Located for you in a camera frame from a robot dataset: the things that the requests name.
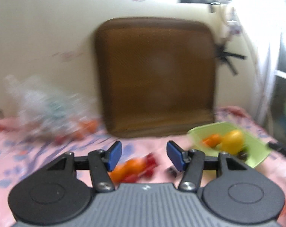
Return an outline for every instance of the clear plastic bag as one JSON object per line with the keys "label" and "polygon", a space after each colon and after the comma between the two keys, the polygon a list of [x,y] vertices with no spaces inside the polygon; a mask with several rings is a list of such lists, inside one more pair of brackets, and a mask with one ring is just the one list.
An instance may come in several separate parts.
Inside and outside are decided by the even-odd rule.
{"label": "clear plastic bag", "polygon": [[90,106],[96,100],[86,100],[79,94],[68,96],[37,76],[19,82],[10,75],[5,82],[9,94],[18,103],[20,126],[30,138],[62,143],[95,132],[97,122]]}

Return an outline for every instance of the pink fabric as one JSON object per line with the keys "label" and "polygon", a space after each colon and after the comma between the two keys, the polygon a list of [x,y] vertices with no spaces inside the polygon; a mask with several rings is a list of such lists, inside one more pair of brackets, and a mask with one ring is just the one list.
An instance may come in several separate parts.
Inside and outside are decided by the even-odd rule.
{"label": "pink fabric", "polygon": [[[217,110],[216,118],[218,121],[235,123],[265,142],[271,140],[271,137],[240,108],[220,108]],[[12,120],[3,120],[0,121],[0,124],[4,125],[5,122],[9,124],[10,128],[13,127]],[[7,204],[7,196],[16,183],[66,151],[73,151],[76,156],[87,155],[89,151],[98,148],[107,149],[116,140],[116,138],[108,135],[102,127],[99,127],[98,132],[88,136],[84,141],[63,145],[29,142],[26,141],[21,132],[9,130],[0,132],[0,227],[9,227],[15,222]],[[174,140],[185,149],[192,146],[192,142],[186,135],[163,138],[120,139],[123,144],[123,154],[120,162],[154,152],[160,165],[153,179],[148,182],[171,182],[171,178],[164,173],[164,170],[172,165],[166,155],[166,143],[168,140]],[[280,185],[286,194],[286,159],[283,156],[272,152],[257,169]],[[91,186],[90,176],[87,171],[78,171],[77,177]],[[205,173],[202,185],[205,185],[213,178],[214,174]],[[286,216],[280,217],[279,222],[286,227]]]}

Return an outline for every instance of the gray gripper base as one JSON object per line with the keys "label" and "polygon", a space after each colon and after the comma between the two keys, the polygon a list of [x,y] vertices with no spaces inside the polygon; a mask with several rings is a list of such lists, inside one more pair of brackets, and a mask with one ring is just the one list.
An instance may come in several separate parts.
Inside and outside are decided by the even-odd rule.
{"label": "gray gripper base", "polygon": [[[14,227],[36,225],[17,222]],[[241,226],[211,214],[194,193],[175,189],[172,183],[121,184],[118,190],[99,193],[74,219],[55,227],[231,227]],[[249,225],[278,227],[274,220]]]}

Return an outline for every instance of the white wall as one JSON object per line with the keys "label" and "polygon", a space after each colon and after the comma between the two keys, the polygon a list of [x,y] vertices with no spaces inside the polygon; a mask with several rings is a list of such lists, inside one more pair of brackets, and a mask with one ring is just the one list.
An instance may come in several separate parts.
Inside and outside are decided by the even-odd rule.
{"label": "white wall", "polygon": [[[16,105],[6,94],[3,78],[24,80],[39,74],[68,93],[98,95],[92,32],[104,21],[124,16],[163,16],[207,23],[215,37],[221,24],[205,5],[177,4],[175,0],[0,0],[0,108],[6,116]],[[228,44],[229,51],[249,55],[242,37]],[[233,60],[240,72],[233,77],[227,66],[218,67],[219,106],[249,108],[253,66]]]}

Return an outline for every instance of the light green plate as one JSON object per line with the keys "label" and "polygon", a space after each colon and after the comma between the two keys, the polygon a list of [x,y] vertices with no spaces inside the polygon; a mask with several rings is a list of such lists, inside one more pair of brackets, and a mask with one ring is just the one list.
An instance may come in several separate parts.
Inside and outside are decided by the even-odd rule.
{"label": "light green plate", "polygon": [[218,122],[209,125],[198,126],[188,131],[187,134],[194,142],[193,148],[203,151],[208,156],[218,156],[219,151],[205,147],[202,143],[202,140],[212,134],[219,133],[220,135],[225,135],[226,133],[235,129],[241,130],[245,135],[245,147],[248,150],[248,159],[246,164],[252,168],[256,167],[270,154],[271,149],[267,148],[264,142],[232,123]]}

